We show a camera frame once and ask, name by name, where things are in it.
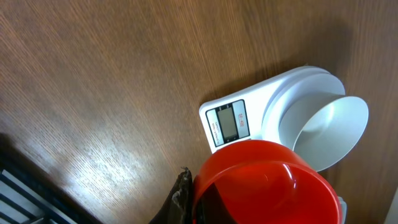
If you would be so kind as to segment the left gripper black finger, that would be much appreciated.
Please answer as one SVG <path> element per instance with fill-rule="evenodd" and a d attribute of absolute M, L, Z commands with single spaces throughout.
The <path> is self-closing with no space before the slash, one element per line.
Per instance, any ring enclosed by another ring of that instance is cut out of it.
<path fill-rule="evenodd" d="M 165 202 L 149 224 L 191 224 L 193 179 L 188 167 L 182 167 Z"/>

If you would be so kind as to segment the orange measuring scoop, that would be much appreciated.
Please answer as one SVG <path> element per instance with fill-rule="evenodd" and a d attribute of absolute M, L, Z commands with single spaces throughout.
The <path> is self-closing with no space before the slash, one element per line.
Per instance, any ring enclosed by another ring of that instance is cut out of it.
<path fill-rule="evenodd" d="M 216 151 L 193 186 L 194 223 L 343 222 L 331 185 L 274 142 L 246 140 Z"/>

